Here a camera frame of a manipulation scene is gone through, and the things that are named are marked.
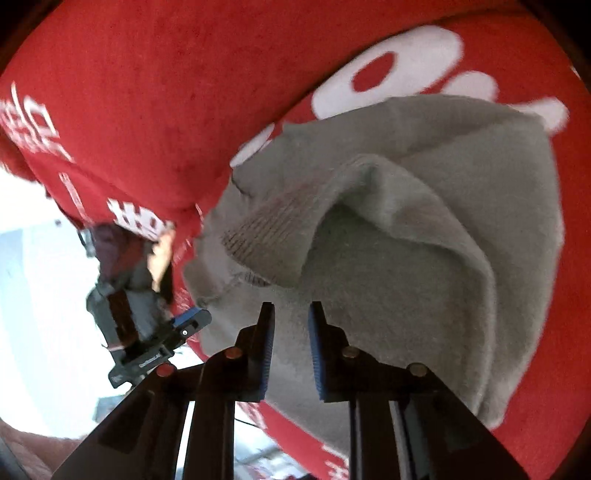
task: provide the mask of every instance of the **red fabric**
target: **red fabric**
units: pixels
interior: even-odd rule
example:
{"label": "red fabric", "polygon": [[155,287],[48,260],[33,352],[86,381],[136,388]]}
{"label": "red fabric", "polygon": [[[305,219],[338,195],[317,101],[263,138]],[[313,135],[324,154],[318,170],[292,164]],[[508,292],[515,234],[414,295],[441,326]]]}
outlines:
{"label": "red fabric", "polygon": [[0,128],[0,168],[8,173],[28,181],[37,181],[35,174],[27,165],[25,157],[17,146]]}
{"label": "red fabric", "polygon": [[[149,238],[171,220],[181,262],[229,159],[265,124],[381,38],[501,3],[66,0],[0,78],[0,124],[69,217],[117,220],[111,199]],[[179,312],[191,305],[180,268],[174,284]]]}
{"label": "red fabric", "polygon": [[[223,190],[240,145],[272,122],[259,147],[279,134],[286,111],[287,121],[315,119],[313,95],[306,94],[377,41],[498,4],[66,0],[0,78],[0,124],[19,143],[31,179],[45,184],[71,217],[86,224],[118,219],[148,237],[166,220],[177,224],[180,311],[191,303],[179,276],[192,255],[190,239]],[[492,101],[528,108],[550,99],[542,107],[551,110],[546,120],[562,185],[566,246],[540,347],[495,432],[532,479],[541,480],[591,413],[589,95],[548,32],[527,14],[467,15],[441,25],[461,38],[458,58],[405,95],[475,88]],[[419,53],[412,63],[423,58]],[[390,65],[396,72],[401,62],[402,53],[385,54],[361,67],[350,79],[353,92],[374,91]],[[12,170],[16,157],[0,151]],[[343,459],[271,407],[245,408],[312,473],[347,478]]]}
{"label": "red fabric", "polygon": [[[591,277],[587,274],[591,259],[586,255],[590,243],[587,230],[591,225],[591,194],[587,188],[591,174],[587,145],[591,97],[551,35],[526,13],[475,14],[440,25],[460,35],[461,59],[453,65],[450,62],[449,71],[429,87],[410,93],[440,93],[455,85],[456,92],[463,95],[521,105],[520,108],[526,104],[545,118],[557,158],[566,244],[554,298],[530,369],[509,404],[504,422],[494,431],[531,478],[542,480],[556,470],[591,414],[591,322],[586,321],[591,311],[591,297],[587,294],[591,289]],[[423,54],[429,48],[426,44]],[[368,59],[353,76],[343,75],[340,82],[350,82],[353,92],[379,87],[392,75],[403,54],[385,53]],[[415,59],[413,68],[418,69],[419,63],[420,59]],[[472,80],[466,83],[468,76]],[[406,82],[409,90],[413,81],[404,76],[400,80]],[[312,92],[274,122],[268,134],[257,140],[257,148],[279,135],[284,122],[317,119],[314,97],[326,95],[319,93]],[[354,93],[351,97],[342,95],[340,101],[351,101],[353,105]],[[545,102],[545,107],[541,108],[540,102]],[[191,347],[203,355],[195,339]],[[312,473],[320,478],[347,478],[344,459],[327,451],[268,404],[243,407],[253,421]]]}

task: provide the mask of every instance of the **gray fabric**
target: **gray fabric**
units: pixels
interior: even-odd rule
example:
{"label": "gray fabric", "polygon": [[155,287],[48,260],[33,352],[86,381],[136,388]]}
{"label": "gray fabric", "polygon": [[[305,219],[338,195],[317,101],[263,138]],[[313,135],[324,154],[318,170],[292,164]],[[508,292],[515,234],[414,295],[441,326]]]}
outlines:
{"label": "gray fabric", "polygon": [[267,400],[346,452],[346,406],[314,387],[311,301],[378,360],[427,364],[492,427],[535,351],[562,241],[536,117],[416,96],[286,126],[234,171],[184,275],[213,315],[208,354],[275,303]]}

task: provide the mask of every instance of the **metal screw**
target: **metal screw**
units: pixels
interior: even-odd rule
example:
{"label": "metal screw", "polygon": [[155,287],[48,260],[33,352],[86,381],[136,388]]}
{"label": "metal screw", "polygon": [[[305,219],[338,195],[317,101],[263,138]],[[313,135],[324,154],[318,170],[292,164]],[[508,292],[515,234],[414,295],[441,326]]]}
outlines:
{"label": "metal screw", "polygon": [[341,355],[345,358],[357,358],[359,356],[359,349],[356,346],[346,346],[342,349]]}
{"label": "metal screw", "polygon": [[411,364],[408,367],[408,371],[411,372],[415,377],[424,377],[427,375],[429,370],[423,364]]}
{"label": "metal screw", "polygon": [[159,377],[170,377],[176,369],[173,364],[165,363],[156,367],[156,375]]}
{"label": "metal screw", "polygon": [[228,360],[236,360],[242,356],[242,350],[237,346],[231,346],[230,348],[226,349],[224,355],[226,355]]}

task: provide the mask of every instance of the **black metal bracket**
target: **black metal bracket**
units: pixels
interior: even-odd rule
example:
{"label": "black metal bracket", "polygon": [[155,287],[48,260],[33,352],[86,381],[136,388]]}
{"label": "black metal bracket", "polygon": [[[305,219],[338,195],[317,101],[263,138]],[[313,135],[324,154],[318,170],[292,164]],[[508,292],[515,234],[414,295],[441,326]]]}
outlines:
{"label": "black metal bracket", "polygon": [[425,365],[378,362],[309,313],[316,386],[349,402],[352,480],[527,480],[515,459]]}
{"label": "black metal bracket", "polygon": [[161,364],[91,432],[53,480],[173,480],[189,402],[195,401],[184,479],[233,479],[236,401],[260,402],[267,390],[275,310],[205,364]]}

